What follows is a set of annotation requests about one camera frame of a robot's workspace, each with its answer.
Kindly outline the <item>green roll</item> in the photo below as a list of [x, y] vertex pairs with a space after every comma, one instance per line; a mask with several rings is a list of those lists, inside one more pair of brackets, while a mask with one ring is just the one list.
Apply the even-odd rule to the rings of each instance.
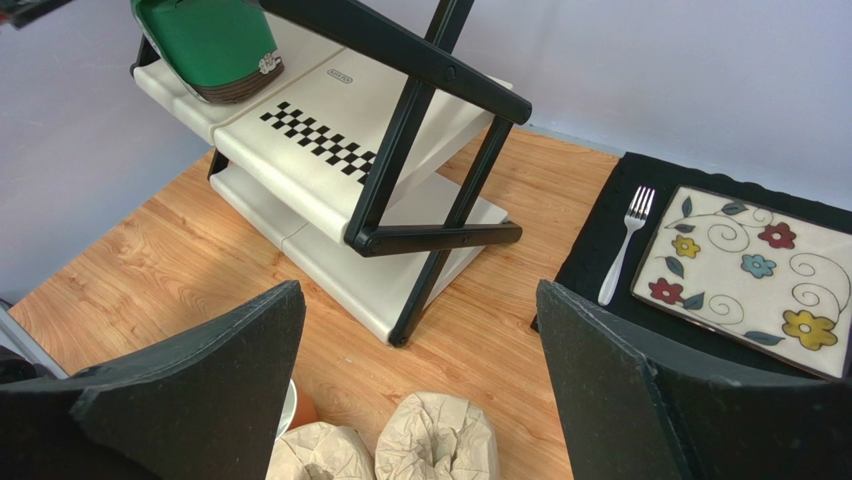
[[242, 103], [285, 71], [264, 13], [239, 0], [132, 1], [146, 39], [202, 101]]

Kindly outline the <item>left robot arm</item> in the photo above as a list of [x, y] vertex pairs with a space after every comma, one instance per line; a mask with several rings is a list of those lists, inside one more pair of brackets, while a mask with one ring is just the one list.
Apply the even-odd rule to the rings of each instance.
[[[68, 0], [2, 1], [1, 24], [20, 30], [68, 3]], [[68, 377], [69, 374], [1, 304], [1, 383]]]

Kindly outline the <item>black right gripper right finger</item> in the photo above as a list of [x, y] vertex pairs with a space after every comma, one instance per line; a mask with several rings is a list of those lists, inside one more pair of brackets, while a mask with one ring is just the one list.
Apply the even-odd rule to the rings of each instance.
[[578, 479], [847, 479], [851, 382], [694, 349], [543, 280], [545, 361]]

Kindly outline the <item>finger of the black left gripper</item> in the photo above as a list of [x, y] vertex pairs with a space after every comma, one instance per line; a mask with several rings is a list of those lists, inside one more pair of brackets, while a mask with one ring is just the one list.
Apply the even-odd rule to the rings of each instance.
[[72, 0], [1, 0], [1, 24], [21, 28], [49, 15]]

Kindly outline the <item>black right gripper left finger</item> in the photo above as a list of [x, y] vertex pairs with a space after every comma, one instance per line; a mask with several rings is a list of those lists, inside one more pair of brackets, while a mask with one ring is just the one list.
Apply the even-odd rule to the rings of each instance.
[[262, 479], [302, 337], [283, 282], [65, 379], [1, 388], [5, 479]]

